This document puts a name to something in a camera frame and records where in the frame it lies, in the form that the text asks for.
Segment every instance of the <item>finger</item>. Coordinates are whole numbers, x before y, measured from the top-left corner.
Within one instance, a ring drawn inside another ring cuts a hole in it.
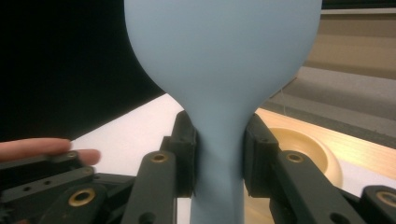
[[[15,161],[41,154],[56,155],[68,151],[71,143],[60,138],[30,138],[0,143],[0,161]]]
[[[79,149],[78,157],[86,165],[95,165],[100,160],[100,151],[96,149]]]

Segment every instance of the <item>white surface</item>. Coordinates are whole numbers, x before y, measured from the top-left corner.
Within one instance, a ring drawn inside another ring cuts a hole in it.
[[[171,135],[176,114],[183,108],[165,94],[108,124],[73,141],[73,149],[96,148],[102,152],[95,165],[97,173],[136,175],[144,155],[160,148],[164,136]],[[367,185],[396,188],[396,180],[340,161],[344,186],[348,192],[360,195]],[[190,219],[191,200],[179,199],[177,223]]]

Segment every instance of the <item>wooden surface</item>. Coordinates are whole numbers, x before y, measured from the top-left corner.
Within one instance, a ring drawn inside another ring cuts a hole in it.
[[[258,109],[256,114],[269,128],[282,127],[305,133],[326,145],[337,159],[396,179],[396,149],[383,147],[267,110]],[[245,223],[274,223],[268,204],[268,199],[252,199],[245,195]]]

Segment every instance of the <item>human hand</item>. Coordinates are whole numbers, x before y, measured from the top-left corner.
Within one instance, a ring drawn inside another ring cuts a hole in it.
[[[60,138],[29,138],[0,143],[0,162],[15,161],[38,155],[57,155],[71,149],[71,142]],[[86,165],[95,165],[100,160],[96,149],[79,149],[79,159]]]

